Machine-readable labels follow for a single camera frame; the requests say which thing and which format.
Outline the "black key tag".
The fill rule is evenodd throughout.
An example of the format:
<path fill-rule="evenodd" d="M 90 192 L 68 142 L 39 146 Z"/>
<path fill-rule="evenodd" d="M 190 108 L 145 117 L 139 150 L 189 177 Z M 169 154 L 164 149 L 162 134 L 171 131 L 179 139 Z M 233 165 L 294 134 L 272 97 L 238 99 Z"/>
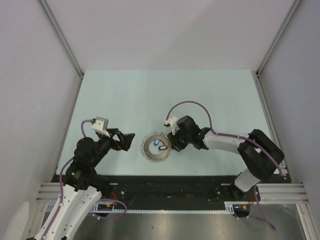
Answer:
<path fill-rule="evenodd" d="M 168 147 L 166 146 L 166 145 L 162 145 L 162 146 L 159 146 L 158 147 L 158 150 L 159 151 L 165 151 L 165 150 L 167 150 L 168 149 Z"/>

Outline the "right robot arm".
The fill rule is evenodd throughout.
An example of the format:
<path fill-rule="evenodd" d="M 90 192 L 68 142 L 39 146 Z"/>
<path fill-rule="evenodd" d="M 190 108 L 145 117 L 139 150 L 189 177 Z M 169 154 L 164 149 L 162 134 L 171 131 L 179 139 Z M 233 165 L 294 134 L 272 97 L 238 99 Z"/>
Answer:
<path fill-rule="evenodd" d="M 188 145 L 197 150 L 221 150 L 241 156 L 246 169 L 232 182 L 231 196 L 242 201 L 249 190 L 259 182 L 267 181 L 276 170 L 281 174 L 280 163 L 285 159 L 283 151 L 261 130 L 254 129 L 248 134 L 216 132 L 199 128 L 188 115 L 178 119 L 169 117 L 164 121 L 171 128 L 167 134 L 171 148 L 180 152 Z"/>

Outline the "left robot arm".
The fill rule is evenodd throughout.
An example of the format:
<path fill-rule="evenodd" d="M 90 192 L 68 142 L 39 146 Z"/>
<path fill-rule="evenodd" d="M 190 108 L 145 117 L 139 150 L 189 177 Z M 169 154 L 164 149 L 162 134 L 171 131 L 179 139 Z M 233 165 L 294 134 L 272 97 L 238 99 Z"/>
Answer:
<path fill-rule="evenodd" d="M 72 240 L 92 207 L 110 196 L 109 179 L 95 168 L 109 151 L 128 151 L 135 134 L 112 128 L 97 136 L 98 140 L 81 138 L 73 157 L 62 167 L 59 196 L 35 240 Z"/>

